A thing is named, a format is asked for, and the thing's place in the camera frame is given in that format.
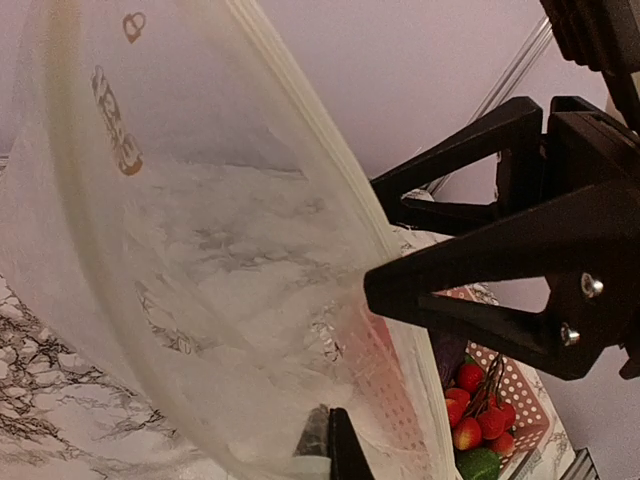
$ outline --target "fake strawberry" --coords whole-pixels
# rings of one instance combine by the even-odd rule
[[[489,407],[486,412],[478,415],[478,424],[482,438],[495,440],[504,432],[504,414],[496,407]]]
[[[507,402],[502,402],[498,408],[504,415],[504,429],[509,430],[516,423],[516,409]]]
[[[473,364],[465,364],[458,370],[456,384],[469,393],[476,393],[480,383],[484,379],[484,371]]]
[[[471,394],[462,388],[447,388],[444,391],[445,398],[451,398],[462,405],[463,408],[467,408],[471,401]]]
[[[458,425],[458,422],[462,418],[462,415],[464,415],[464,407],[460,404],[460,402],[452,398],[447,398],[446,402],[447,414],[449,415],[449,425],[451,426],[451,428],[454,428],[456,425]]]
[[[453,429],[453,446],[458,450],[471,450],[482,443],[482,431],[473,417],[463,418]]]
[[[482,397],[482,399],[484,400],[485,398],[487,398],[487,392],[479,391],[476,396],[477,397]],[[497,399],[495,393],[490,393],[489,394],[489,401],[487,403],[489,404],[490,407],[497,407],[498,406],[498,399]]]
[[[496,452],[498,455],[506,457],[511,455],[515,449],[515,440],[510,433],[504,432],[495,440],[492,440],[486,445],[491,451]]]

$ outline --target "plastic bag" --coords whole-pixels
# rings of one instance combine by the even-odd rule
[[[397,242],[256,3],[41,0],[25,32],[0,268],[31,309],[239,478],[328,478],[293,457],[319,405],[377,478],[451,478],[426,331],[364,308]]]

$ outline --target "marble countertop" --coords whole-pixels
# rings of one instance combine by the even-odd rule
[[[414,247],[435,238],[402,236]],[[523,365],[522,371],[544,402],[553,431],[503,478],[558,479],[574,453],[535,370]],[[0,277],[0,478],[215,480],[227,474],[147,399],[57,338]]]

